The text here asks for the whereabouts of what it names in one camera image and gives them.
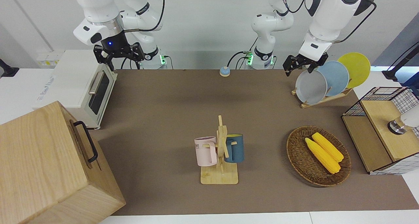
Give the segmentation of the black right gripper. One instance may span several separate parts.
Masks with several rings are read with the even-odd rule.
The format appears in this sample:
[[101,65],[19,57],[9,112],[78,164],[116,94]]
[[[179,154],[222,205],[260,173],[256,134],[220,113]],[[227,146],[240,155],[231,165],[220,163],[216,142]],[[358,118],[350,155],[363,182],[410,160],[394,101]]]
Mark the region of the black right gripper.
[[131,53],[131,60],[135,62],[145,59],[140,43],[134,43],[130,46],[124,31],[102,40],[101,44],[102,46],[94,46],[94,55],[99,64],[107,65],[111,71],[114,71],[112,64],[114,54],[116,56],[125,56]]

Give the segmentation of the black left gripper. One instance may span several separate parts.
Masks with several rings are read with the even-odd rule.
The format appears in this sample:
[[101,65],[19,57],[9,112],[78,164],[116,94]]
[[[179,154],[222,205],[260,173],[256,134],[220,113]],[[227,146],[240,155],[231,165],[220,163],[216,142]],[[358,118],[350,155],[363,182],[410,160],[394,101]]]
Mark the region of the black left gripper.
[[302,54],[298,54],[297,56],[289,55],[284,61],[284,71],[286,76],[289,77],[293,70],[296,70],[303,65],[309,65],[308,73],[312,73],[315,68],[323,66],[328,57],[329,55],[324,53],[318,61],[314,61]]

